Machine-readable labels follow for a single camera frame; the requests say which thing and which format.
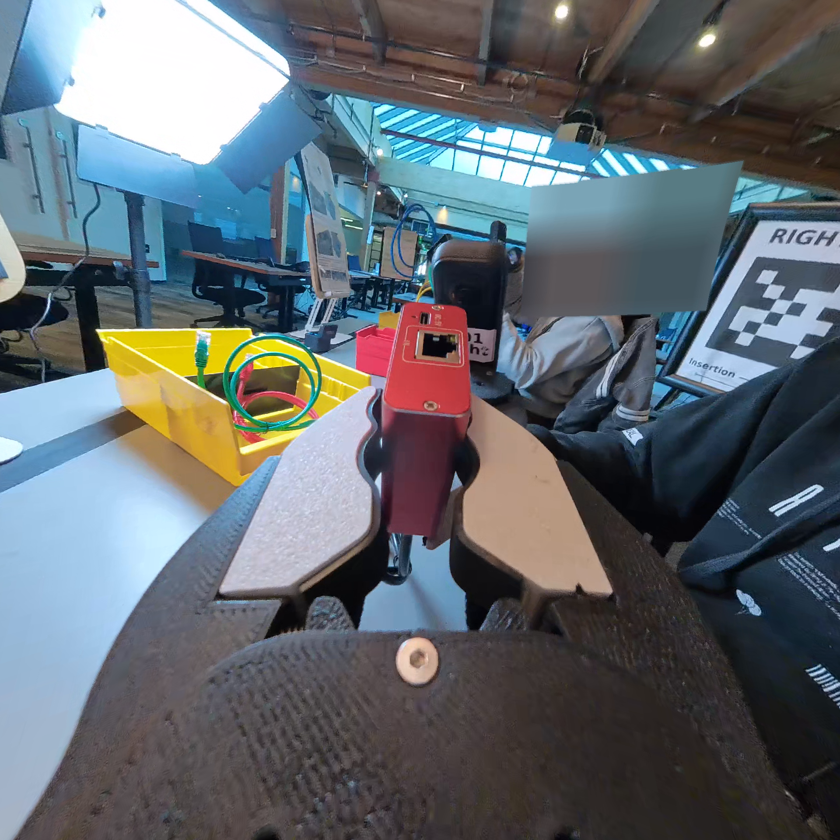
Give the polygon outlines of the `black office chair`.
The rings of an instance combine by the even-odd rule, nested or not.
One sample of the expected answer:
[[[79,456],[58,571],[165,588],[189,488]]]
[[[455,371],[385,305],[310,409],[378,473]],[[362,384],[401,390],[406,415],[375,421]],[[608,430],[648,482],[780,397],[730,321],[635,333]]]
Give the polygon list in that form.
[[[216,259],[230,257],[220,228],[189,222],[187,229],[192,252]],[[230,266],[197,257],[193,258],[193,262],[192,294],[197,299],[221,307],[223,313],[215,321],[216,326],[240,326],[245,322],[247,307],[266,303],[263,293],[247,288],[247,272],[242,273]]]

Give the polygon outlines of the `yellow plastic bin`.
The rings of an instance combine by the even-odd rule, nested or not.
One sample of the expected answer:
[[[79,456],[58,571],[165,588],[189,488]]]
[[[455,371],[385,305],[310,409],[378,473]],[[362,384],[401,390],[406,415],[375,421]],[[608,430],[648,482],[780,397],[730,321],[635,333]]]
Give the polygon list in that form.
[[[307,425],[371,385],[299,342],[249,329],[100,329],[122,405],[229,483],[244,483]],[[221,382],[255,356],[246,385],[260,406],[235,416]]]

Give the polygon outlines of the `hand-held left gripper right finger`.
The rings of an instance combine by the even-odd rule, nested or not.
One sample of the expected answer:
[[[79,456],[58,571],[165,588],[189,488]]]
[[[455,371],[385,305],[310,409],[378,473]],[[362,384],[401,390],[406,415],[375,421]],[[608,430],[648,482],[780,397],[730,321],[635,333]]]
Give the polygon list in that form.
[[[540,624],[562,597],[613,597],[602,563],[557,462],[509,416],[477,396],[450,491],[429,549],[448,541],[449,570],[465,594],[468,627],[500,599]]]

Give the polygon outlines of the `red ethernet port box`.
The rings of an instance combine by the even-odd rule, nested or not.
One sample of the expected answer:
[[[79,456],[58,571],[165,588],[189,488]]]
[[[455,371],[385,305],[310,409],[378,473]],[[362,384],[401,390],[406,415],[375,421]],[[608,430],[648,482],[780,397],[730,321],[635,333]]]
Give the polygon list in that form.
[[[407,303],[381,397],[381,499],[388,532],[435,535],[470,417],[466,312]]]

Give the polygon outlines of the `studio light panel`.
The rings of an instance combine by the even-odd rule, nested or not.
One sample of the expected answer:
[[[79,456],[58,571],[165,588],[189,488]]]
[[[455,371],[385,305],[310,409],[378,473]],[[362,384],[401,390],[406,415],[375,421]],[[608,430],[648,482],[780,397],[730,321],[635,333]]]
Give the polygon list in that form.
[[[2,2],[2,115],[55,108],[77,177],[123,194],[136,324],[152,325],[144,199],[196,209],[196,168],[247,193],[317,138],[287,59],[211,2]]]

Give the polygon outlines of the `red plastic bin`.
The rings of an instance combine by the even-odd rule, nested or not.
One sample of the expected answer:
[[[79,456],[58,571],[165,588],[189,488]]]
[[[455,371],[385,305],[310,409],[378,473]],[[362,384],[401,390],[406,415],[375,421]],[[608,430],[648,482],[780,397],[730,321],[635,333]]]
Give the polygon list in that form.
[[[355,368],[368,375],[386,378],[394,348],[396,329],[372,324],[355,336]]]

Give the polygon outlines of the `wooden display board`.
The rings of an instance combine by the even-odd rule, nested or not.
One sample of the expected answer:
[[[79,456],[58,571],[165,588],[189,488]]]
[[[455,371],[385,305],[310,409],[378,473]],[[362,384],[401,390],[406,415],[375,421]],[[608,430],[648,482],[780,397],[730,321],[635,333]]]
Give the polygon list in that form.
[[[384,226],[379,277],[412,280],[417,262],[418,235],[409,227]]]

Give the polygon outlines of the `poster board on stand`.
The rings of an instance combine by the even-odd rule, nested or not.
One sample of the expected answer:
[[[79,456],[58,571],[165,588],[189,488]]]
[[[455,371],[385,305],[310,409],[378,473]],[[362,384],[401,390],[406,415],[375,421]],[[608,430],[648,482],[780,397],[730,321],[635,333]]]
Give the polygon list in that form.
[[[304,226],[315,297],[305,333],[314,333],[329,323],[337,302],[350,296],[351,274],[329,158],[313,142],[301,150],[299,157],[297,164],[309,206]]]

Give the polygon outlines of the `person's right forearm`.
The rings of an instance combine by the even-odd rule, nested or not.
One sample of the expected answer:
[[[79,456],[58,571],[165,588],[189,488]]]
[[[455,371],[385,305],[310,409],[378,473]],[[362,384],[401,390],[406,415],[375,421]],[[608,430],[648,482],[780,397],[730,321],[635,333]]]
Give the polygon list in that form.
[[[622,432],[529,432],[637,530],[695,538],[731,499],[759,521],[838,519],[838,339]]]

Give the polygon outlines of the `framed tag sign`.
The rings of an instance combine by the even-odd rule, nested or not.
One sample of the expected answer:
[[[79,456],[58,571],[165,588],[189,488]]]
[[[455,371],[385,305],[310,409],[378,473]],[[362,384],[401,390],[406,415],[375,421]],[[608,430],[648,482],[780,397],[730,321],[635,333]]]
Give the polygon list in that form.
[[[838,320],[838,200],[752,204],[658,381],[697,397],[731,392],[837,337]]]

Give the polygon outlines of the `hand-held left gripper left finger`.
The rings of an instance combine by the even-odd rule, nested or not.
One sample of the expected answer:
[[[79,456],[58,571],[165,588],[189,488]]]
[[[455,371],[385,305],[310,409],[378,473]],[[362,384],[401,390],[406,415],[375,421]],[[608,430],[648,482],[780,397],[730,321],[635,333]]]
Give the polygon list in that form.
[[[368,385],[283,451],[224,574],[225,600],[289,602],[300,618],[321,597],[339,599],[358,626],[389,560],[381,499],[364,462],[377,445]]]

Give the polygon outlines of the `person's black hoodie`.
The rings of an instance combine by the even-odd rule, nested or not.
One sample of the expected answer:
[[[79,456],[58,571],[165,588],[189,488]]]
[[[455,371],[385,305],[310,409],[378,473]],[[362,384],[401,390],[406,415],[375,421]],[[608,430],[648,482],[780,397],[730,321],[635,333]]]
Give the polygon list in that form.
[[[789,790],[838,835],[838,397],[785,407],[778,440],[720,458],[679,562]]]

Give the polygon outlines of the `wooden office desk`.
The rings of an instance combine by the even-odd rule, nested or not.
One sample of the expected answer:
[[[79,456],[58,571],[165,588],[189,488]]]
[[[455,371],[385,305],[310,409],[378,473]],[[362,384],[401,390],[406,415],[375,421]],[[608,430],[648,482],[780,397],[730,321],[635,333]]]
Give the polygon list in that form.
[[[230,266],[242,273],[248,273],[248,279],[253,279],[260,292],[266,296],[268,311],[277,311],[277,328],[280,332],[291,331],[295,322],[295,296],[304,290],[312,293],[310,279],[310,264],[298,266],[271,266],[265,262],[248,261],[227,257],[216,259],[210,255],[196,254],[189,249],[183,249],[181,256],[193,259],[212,260],[224,266]],[[351,294],[347,303],[338,306],[344,312],[347,308],[357,308],[363,311],[381,308],[391,311],[395,305],[394,279],[386,279],[368,272],[350,269]]]
[[[99,371],[107,365],[98,336],[101,327],[99,288],[131,289],[136,325],[151,326],[151,318],[142,321],[139,315],[136,278],[129,256],[104,248],[86,250],[83,244],[36,234],[13,232],[12,238],[27,267],[28,286],[59,286],[72,290],[85,372]]]

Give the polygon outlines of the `ceiling projector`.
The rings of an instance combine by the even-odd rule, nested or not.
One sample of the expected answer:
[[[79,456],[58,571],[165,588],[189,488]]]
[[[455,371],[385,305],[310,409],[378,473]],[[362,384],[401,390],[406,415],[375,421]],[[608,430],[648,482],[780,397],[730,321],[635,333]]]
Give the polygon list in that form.
[[[588,108],[567,110],[554,133],[558,143],[583,145],[589,150],[601,149],[606,141],[603,116]]]

